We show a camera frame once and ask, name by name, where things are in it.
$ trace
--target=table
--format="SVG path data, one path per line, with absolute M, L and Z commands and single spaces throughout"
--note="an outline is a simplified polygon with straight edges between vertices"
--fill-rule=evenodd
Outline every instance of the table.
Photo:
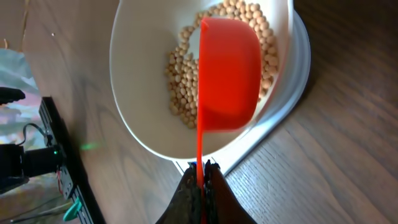
M 35 0 L 23 50 L 78 144 L 108 223 L 154 223 L 180 178 L 114 104 L 117 1 Z M 227 176 L 259 223 L 398 223 L 398 3 L 296 0 L 312 45 L 296 109 Z

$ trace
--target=white scale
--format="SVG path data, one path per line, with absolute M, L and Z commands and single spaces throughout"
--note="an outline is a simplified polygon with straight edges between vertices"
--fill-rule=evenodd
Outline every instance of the white scale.
M 212 156 L 203 157 L 204 162 L 208 159 L 217 162 L 222 173 L 227 175 L 290 113 L 301 97 L 310 73 L 311 49 L 307 30 L 297 12 L 294 12 L 293 37 L 286 64 L 287 68 L 282 74 L 269 108 L 256 126 L 235 145 Z M 189 168 L 186 161 L 174 161 L 174 164 L 181 174 Z

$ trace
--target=white bowl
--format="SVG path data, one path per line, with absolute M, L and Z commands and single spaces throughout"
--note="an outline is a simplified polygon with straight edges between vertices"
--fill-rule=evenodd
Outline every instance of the white bowl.
M 196 157 L 196 131 L 188 129 L 169 110 L 169 91 L 164 68 L 166 53 L 178 45 L 178 32 L 193 24 L 198 11 L 218 4 L 217 0 L 121 0 L 113 25 L 110 69 L 118 110 L 131 134 L 146 149 L 170 160 Z M 279 74 L 285 67 L 293 26 L 292 0 L 246 1 L 259 3 L 277 37 Z M 190 39 L 197 58 L 199 30 Z M 203 137 L 203 155 L 226 149 L 243 137 L 267 108 L 275 77 L 267 95 L 259 102 L 253 120 L 243 129 L 211 133 Z

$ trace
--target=pile of chickpeas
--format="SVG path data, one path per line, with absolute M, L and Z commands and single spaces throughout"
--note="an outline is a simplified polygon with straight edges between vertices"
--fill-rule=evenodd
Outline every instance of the pile of chickpeas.
M 188 54 L 189 38 L 200 26 L 204 17 L 227 17 L 249 24 L 254 29 L 261 45 L 262 77 L 259 100 L 271 87 L 273 76 L 277 74 L 279 59 L 276 39 L 259 4 L 246 3 L 242 0 L 224 0 L 208 10 L 198 12 L 192 26 L 182 28 L 178 37 L 180 44 L 167 54 L 169 63 L 165 68 L 170 91 L 169 108 L 173 115 L 180 116 L 181 121 L 193 129 L 197 126 L 198 106 L 198 59 Z

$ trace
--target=wooden table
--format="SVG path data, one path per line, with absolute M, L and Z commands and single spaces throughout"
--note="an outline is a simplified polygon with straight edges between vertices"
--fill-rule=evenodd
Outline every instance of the wooden table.
M 113 100 L 118 1 L 34 0 L 24 52 L 79 144 L 108 223 L 154 223 L 180 175 L 128 133 Z M 398 223 L 398 3 L 296 0 L 312 46 L 304 97 L 227 180 L 259 223 Z

